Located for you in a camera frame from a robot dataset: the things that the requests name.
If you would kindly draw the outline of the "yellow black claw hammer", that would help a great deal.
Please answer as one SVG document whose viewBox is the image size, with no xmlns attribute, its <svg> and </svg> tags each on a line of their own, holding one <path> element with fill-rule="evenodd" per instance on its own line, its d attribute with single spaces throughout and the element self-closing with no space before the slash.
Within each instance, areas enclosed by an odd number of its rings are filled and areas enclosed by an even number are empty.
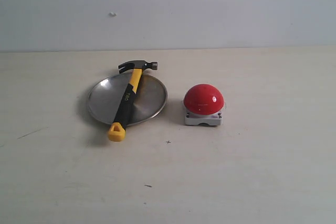
<svg viewBox="0 0 336 224">
<path fill-rule="evenodd" d="M 132 70 L 132 75 L 107 133 L 108 139 L 113 142 L 121 142 L 125 138 L 125 130 L 132 115 L 133 104 L 143 72 L 146 69 L 157 70 L 158 63 L 156 61 L 146 62 L 144 60 L 132 60 L 120 64 L 118 69 L 119 73 Z"/>
</svg>

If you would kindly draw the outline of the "red dome push button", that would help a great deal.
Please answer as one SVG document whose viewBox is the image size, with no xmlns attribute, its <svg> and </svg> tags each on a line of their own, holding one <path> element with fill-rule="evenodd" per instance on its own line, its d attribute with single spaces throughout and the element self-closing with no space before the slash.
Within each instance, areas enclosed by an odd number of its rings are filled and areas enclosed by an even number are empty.
<svg viewBox="0 0 336 224">
<path fill-rule="evenodd" d="M 226 106 L 222 93 L 213 85 L 197 84 L 191 87 L 183 99 L 186 125 L 220 126 Z"/>
</svg>

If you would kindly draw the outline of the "round stainless steel plate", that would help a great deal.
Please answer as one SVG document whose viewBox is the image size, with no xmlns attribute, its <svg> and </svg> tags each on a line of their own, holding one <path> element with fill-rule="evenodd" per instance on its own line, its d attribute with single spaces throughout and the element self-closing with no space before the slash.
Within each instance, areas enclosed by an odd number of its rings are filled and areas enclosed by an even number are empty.
<svg viewBox="0 0 336 224">
<path fill-rule="evenodd" d="M 89 91 L 86 106 L 95 120 L 107 125 L 112 124 L 130 78 L 130 72 L 110 76 L 101 80 Z M 143 74 L 128 125 L 136 125 L 155 117 L 162 111 L 166 102 L 165 85 L 159 79 Z"/>
</svg>

